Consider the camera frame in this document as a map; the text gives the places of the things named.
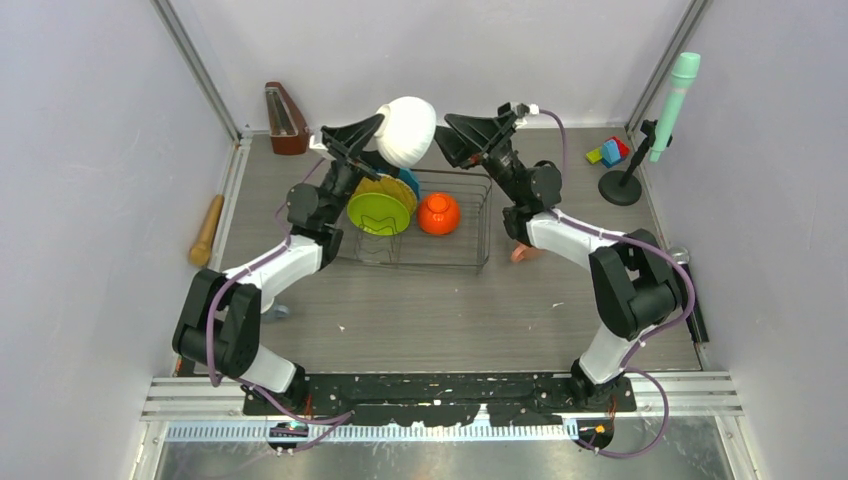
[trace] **green microphone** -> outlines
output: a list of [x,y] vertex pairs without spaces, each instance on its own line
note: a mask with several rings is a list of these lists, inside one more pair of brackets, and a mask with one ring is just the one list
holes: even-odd
[[683,99],[686,98],[686,92],[689,90],[689,87],[695,82],[700,65],[700,55],[692,52],[683,52],[677,58],[677,62],[675,62],[674,68],[671,70],[671,90],[665,99],[662,115],[660,115],[660,119],[657,121],[657,128],[654,131],[656,140],[651,147],[652,162],[660,159],[660,155],[662,155],[662,152],[668,145],[668,139],[671,137],[671,131],[674,129],[674,122],[677,121],[677,115],[683,106]]

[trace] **green block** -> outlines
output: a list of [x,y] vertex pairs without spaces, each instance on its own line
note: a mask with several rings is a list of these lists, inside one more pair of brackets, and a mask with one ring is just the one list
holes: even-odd
[[591,163],[592,165],[600,162],[603,158],[604,156],[601,155],[600,147],[586,154],[586,160],[588,160],[589,163]]

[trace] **yellow plate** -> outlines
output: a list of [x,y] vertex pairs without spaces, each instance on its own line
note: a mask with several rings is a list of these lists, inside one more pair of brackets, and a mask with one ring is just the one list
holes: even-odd
[[409,212],[410,215],[415,213],[415,207],[418,206],[418,197],[412,191],[409,185],[403,180],[398,180],[386,174],[380,174],[380,180],[374,181],[368,178],[363,178],[359,182],[359,186],[353,192],[351,199],[364,193],[382,193],[399,201]]
[[356,195],[347,204],[347,215],[366,233],[397,235],[409,227],[410,214],[400,201],[384,193]]

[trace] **toy block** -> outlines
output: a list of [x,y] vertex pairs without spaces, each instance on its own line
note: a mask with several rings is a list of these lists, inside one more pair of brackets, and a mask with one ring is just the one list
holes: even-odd
[[618,145],[618,153],[621,154],[622,158],[627,158],[630,155],[630,148],[620,138],[613,136],[607,139],[607,141],[610,140],[615,141],[615,144]]
[[607,140],[601,146],[601,155],[603,155],[603,159],[601,159],[601,163],[604,164],[607,168],[612,168],[623,160],[621,157],[621,152],[618,151],[618,144],[615,143],[615,140]]
[[604,158],[604,156],[601,155],[601,148],[600,147],[598,147],[598,148],[596,148],[596,149],[594,149],[591,152],[586,154],[586,160],[588,160],[589,163],[591,163],[592,165],[600,162],[603,158]]

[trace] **microphone stand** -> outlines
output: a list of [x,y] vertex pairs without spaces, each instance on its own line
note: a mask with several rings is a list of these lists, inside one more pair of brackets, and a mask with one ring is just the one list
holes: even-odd
[[[657,137],[654,134],[656,128],[656,120],[643,120],[639,131],[645,135],[645,138],[630,158],[630,166],[627,167],[626,171],[611,170],[598,181],[598,191],[601,192],[601,196],[606,201],[613,205],[626,207],[633,205],[642,197],[642,184],[639,183],[638,178],[633,177],[633,173],[645,160],[645,155],[648,154],[648,150],[656,141]],[[671,137],[668,139],[668,145],[671,145]]]

